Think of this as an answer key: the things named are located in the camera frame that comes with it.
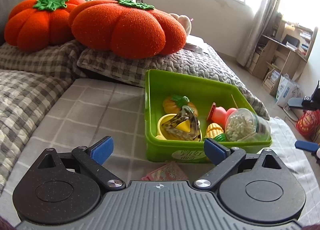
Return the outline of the light grey grid bedsheet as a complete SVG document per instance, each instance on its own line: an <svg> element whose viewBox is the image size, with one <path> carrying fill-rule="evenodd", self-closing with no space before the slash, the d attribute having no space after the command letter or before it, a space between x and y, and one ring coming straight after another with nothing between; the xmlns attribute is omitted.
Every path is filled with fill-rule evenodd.
<svg viewBox="0 0 320 230"><path fill-rule="evenodd" d="M300 222L319 222L319 166L313 157L295 148L296 131L278 106L268 109L272 149L291 169L306 192ZM128 182L159 167L146 159L144 138L144 90L92 79L77 79L49 110L25 144L1 194L1 216L19 223L12 193L48 147L69 152L79 145L92 145L105 136L114 140L112 156L104 166Z"/></svg>

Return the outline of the toy pumpkin with green stem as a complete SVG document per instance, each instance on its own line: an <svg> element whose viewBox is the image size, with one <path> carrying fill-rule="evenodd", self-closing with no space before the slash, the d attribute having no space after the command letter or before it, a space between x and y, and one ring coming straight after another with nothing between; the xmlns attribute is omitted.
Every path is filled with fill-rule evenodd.
<svg viewBox="0 0 320 230"><path fill-rule="evenodd" d="M166 97L162 104L164 108L164 112L166 114L171 114L171 113L178 114L178 112L180 112L180 110L184 105L189 106L193 110L193 113L195 116L199 115L199 112L196 106L185 95L181 96L181 95L173 94L171 96Z"/></svg>

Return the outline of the white paper shopping bag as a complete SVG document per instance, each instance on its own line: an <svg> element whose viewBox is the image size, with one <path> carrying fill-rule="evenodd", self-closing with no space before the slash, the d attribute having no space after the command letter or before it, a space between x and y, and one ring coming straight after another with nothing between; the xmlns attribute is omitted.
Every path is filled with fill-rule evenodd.
<svg viewBox="0 0 320 230"><path fill-rule="evenodd" d="M290 79L288 74L281 75L278 89L276 92L276 104L279 107L285 108L291 98L299 96L299 85Z"/></svg>

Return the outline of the grey window curtain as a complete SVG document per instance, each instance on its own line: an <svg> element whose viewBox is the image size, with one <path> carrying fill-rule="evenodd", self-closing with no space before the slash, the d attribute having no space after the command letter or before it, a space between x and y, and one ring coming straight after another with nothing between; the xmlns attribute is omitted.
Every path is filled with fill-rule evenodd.
<svg viewBox="0 0 320 230"><path fill-rule="evenodd" d="M260 6L253 18L252 26L245 36L236 61L243 67L249 67L255 47L263 32L271 25L272 19L278 9L280 0L261 0Z"/></svg>

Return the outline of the orange pumpkin cushion front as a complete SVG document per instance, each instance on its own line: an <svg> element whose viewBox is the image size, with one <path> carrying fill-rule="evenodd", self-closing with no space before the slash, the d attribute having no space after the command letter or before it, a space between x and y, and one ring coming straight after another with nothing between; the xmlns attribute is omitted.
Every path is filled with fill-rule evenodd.
<svg viewBox="0 0 320 230"><path fill-rule="evenodd" d="M125 59L146 59L181 50L187 33L172 15L131 0L93 0L71 11L69 26L81 44Z"/></svg>

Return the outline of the orange pumpkin cushion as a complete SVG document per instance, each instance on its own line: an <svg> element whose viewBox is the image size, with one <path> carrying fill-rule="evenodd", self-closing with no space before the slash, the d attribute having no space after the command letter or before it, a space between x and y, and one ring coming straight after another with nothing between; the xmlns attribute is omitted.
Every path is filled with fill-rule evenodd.
<svg viewBox="0 0 320 230"><path fill-rule="evenodd" d="M93 0L71 11L69 26L81 44L125 59L146 59L181 50L187 33L172 15L131 0Z"/></svg>
<svg viewBox="0 0 320 230"><path fill-rule="evenodd" d="M71 12L85 0L24 0L9 14L4 28L7 44L36 52L74 39L69 25Z"/></svg>

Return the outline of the orange pumpkin cushion back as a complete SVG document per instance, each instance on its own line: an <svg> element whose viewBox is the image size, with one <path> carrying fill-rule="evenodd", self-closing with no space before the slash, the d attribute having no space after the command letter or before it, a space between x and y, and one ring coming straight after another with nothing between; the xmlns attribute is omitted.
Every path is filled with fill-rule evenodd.
<svg viewBox="0 0 320 230"><path fill-rule="evenodd" d="M7 44L36 52L74 39L69 25L71 12L85 0L24 0L9 14L4 28Z"/></svg>

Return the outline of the wooden bookshelf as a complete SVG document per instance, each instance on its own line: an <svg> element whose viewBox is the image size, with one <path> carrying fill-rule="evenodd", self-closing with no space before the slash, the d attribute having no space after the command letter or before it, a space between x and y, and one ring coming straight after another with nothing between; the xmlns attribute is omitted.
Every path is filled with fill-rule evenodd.
<svg viewBox="0 0 320 230"><path fill-rule="evenodd" d="M299 24L277 20L272 32L263 34L255 47L249 73L263 80L262 88L275 96L280 78L296 81L307 63L318 33Z"/></svg>

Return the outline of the pink card pack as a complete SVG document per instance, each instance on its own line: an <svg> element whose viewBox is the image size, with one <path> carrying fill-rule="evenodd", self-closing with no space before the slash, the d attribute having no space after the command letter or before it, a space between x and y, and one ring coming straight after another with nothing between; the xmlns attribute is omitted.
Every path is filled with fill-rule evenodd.
<svg viewBox="0 0 320 230"><path fill-rule="evenodd" d="M184 181L187 175L175 162L167 163L142 177L142 181Z"/></svg>

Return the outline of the clear cotton swab jar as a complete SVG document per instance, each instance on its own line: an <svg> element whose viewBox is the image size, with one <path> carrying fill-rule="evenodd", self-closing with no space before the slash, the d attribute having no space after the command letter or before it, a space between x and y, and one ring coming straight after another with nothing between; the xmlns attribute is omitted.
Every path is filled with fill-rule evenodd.
<svg viewBox="0 0 320 230"><path fill-rule="evenodd" d="M271 139L271 129L264 118L239 108L228 116L225 135L230 142L262 142Z"/></svg>

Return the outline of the grey checked quilted blanket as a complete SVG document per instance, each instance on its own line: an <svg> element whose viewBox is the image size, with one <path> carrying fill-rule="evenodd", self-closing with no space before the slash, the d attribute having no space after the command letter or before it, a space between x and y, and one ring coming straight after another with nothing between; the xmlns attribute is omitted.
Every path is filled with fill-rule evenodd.
<svg viewBox="0 0 320 230"><path fill-rule="evenodd" d="M1 45L1 187L27 141L61 95L78 78L97 74L143 87L145 73L159 69L236 86L256 114L269 119L263 104L210 46L204 51L182 49L149 59L126 60L111 52L89 49L77 41L25 53Z"/></svg>

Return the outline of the pink white plush toy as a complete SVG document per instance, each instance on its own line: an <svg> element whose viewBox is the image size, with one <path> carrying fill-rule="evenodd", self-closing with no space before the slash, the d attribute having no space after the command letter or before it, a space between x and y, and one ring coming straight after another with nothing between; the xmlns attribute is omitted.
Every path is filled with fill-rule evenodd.
<svg viewBox="0 0 320 230"><path fill-rule="evenodd" d="M189 36L192 28L191 19L186 15L178 15L175 13L170 13L170 15L184 27L186 35Z"/></svg>

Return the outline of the toy corn cob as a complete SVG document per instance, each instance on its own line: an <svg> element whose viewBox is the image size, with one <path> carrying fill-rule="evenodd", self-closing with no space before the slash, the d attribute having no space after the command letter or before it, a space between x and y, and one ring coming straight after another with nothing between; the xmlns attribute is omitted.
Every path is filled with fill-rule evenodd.
<svg viewBox="0 0 320 230"><path fill-rule="evenodd" d="M217 123L211 123L206 129L206 138L212 138L217 142L225 142L227 140L223 128Z"/></svg>

